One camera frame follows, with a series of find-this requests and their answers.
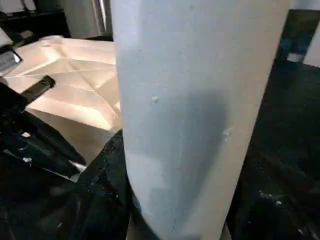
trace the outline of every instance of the black surface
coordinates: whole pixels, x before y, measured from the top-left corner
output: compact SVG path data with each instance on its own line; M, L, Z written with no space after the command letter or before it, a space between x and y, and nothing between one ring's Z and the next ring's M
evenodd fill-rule
M227 223L233 240L320 239L320 69L276 61Z
M40 38L50 35L61 35L70 38L70 32L64 11L52 12L25 12L14 16L0 16L0 27L11 30L15 33L22 33L29 30L34 36L26 43L35 42Z

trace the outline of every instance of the white pipe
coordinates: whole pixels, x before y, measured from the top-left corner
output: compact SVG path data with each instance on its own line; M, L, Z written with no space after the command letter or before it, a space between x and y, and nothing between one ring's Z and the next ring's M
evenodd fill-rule
M129 240L219 239L290 3L112 1Z

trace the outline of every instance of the black tool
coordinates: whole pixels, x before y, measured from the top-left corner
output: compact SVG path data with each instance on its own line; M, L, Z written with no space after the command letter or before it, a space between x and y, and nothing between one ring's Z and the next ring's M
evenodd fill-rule
M28 104L55 86L45 76L21 94L0 83L0 151L31 165L71 177L83 157L54 128L25 111Z

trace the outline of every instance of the paint speck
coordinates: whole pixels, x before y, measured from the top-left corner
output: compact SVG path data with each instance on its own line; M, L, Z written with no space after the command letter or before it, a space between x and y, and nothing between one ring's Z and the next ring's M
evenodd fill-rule
M32 158L31 157L23 157L22 160L25 163L29 164L29 166L31 167L31 165L32 165Z
M28 132L24 132L24 133L22 133L21 136L24 137L24 138L29 138L31 135Z
M31 157L24 157L24 158L22 158L22 160L23 160L25 163L31 163L31 162L32 162L32 158L31 158Z
M152 100L152 102L153 102L154 104L157 104L157 103L159 102L158 96L153 96L153 97L151 98L151 100Z
M230 128L228 128L228 129L224 130L224 131L222 132L222 135L223 135L223 136L226 136L226 137L231 136L231 134L232 134L232 133L231 133L232 129L233 129L233 127L230 127Z

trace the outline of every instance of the white column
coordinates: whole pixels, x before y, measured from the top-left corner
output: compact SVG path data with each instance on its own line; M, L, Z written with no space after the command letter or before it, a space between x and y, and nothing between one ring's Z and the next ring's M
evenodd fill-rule
M112 1L129 240L219 239L290 3Z

